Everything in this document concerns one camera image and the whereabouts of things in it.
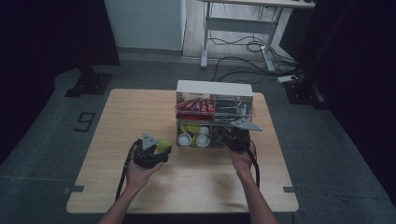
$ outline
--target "black stand base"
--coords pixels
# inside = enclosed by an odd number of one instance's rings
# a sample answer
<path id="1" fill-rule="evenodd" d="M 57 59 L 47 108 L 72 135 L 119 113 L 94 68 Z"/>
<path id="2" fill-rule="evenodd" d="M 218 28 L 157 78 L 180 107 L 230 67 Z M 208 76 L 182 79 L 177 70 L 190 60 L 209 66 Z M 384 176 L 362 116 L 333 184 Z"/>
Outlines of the black stand base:
<path id="1" fill-rule="evenodd" d="M 81 63 L 78 69 L 81 77 L 73 90 L 69 90 L 64 97 L 78 98 L 81 94 L 103 95 L 105 93 L 111 75 L 96 74 L 88 63 Z"/>
<path id="2" fill-rule="evenodd" d="M 316 109 L 328 109 L 316 87 L 303 88 L 299 82 L 285 82 L 283 87 L 292 105 L 313 105 Z"/>
<path id="3" fill-rule="evenodd" d="M 107 89 L 108 83 L 111 81 L 109 74 L 96 74 L 96 81 L 92 83 L 85 83 L 80 78 L 72 90 L 68 90 L 64 97 L 78 98 L 81 94 L 89 95 L 103 95 Z"/>

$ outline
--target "person's right hand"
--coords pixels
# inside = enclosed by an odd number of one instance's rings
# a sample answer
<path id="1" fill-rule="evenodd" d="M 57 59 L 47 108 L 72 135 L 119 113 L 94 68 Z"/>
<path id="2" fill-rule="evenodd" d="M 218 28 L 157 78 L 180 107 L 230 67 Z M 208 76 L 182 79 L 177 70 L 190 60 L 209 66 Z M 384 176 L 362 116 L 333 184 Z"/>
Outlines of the person's right hand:
<path id="1" fill-rule="evenodd" d="M 126 175 L 126 188 L 125 190 L 141 190 L 148 182 L 149 178 L 159 171 L 163 166 L 163 162 L 158 163 L 151 169 L 140 167 L 130 160 L 128 164 L 128 172 Z"/>
<path id="2" fill-rule="evenodd" d="M 254 146 L 250 145 L 250 151 L 253 153 L 253 155 L 256 155 Z M 233 163 L 233 168 L 235 168 L 238 176 L 244 175 L 247 173 L 251 174 L 250 168 L 251 168 L 252 160 L 249 157 L 249 155 L 246 153 L 246 151 L 236 152 L 236 151 L 230 150 L 230 154 L 231 154 L 231 161 Z"/>

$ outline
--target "white cup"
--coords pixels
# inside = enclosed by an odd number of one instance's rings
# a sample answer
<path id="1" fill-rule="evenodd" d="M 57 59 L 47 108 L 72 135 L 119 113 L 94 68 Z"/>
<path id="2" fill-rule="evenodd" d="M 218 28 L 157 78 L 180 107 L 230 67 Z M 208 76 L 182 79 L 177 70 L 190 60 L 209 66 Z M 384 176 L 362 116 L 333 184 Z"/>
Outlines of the white cup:
<path id="1" fill-rule="evenodd" d="M 199 134 L 197 137 L 196 144 L 198 147 L 207 147 L 210 143 L 210 139 L 203 133 Z"/>
<path id="2" fill-rule="evenodd" d="M 201 126 L 201 129 L 199 130 L 199 133 L 202 133 L 204 135 L 209 135 L 209 128 L 206 126 Z"/>
<path id="3" fill-rule="evenodd" d="M 178 143 L 183 147 L 187 147 L 187 146 L 191 145 L 191 136 L 187 133 L 183 133 L 183 134 L 179 135 L 177 140 L 178 140 Z"/>

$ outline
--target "power strip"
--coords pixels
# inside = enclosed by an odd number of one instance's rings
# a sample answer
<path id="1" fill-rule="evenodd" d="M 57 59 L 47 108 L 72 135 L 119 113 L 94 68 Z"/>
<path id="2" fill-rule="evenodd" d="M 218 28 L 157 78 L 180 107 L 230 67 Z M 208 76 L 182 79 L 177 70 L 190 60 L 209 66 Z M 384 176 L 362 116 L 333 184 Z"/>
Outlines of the power strip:
<path id="1" fill-rule="evenodd" d="M 287 77 L 279 77 L 277 79 L 278 83 L 284 83 L 284 82 L 289 82 L 289 81 L 295 81 L 297 80 L 297 76 L 293 75 L 293 76 L 287 76 Z"/>

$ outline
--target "green object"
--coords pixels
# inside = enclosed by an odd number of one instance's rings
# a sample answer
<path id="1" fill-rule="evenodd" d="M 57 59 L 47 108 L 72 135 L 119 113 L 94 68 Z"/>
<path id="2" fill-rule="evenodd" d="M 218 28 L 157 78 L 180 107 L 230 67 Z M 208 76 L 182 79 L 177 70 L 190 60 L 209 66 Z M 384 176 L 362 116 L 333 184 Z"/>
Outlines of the green object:
<path id="1" fill-rule="evenodd" d="M 167 140 L 167 139 L 159 139 L 159 140 L 158 140 L 158 143 L 157 143 L 157 148 L 156 148 L 156 150 L 157 150 L 158 152 L 165 152 L 165 150 L 166 150 L 168 147 L 170 147 L 170 146 L 172 146 L 172 145 L 171 145 L 171 142 L 170 142 L 169 140 Z"/>
<path id="2" fill-rule="evenodd" d="M 198 137 L 198 134 L 196 134 L 196 135 L 192 138 L 192 140 L 191 140 L 191 146 L 192 146 L 192 147 L 198 147 L 198 146 L 197 146 L 197 137 Z"/>
<path id="3" fill-rule="evenodd" d="M 198 133 L 200 129 L 201 129 L 201 125 L 196 125 L 196 124 L 187 125 L 187 130 L 189 130 L 189 133 Z"/>
<path id="4" fill-rule="evenodd" d="M 180 130 L 183 133 L 189 133 L 189 130 L 187 130 L 187 124 L 180 124 Z"/>

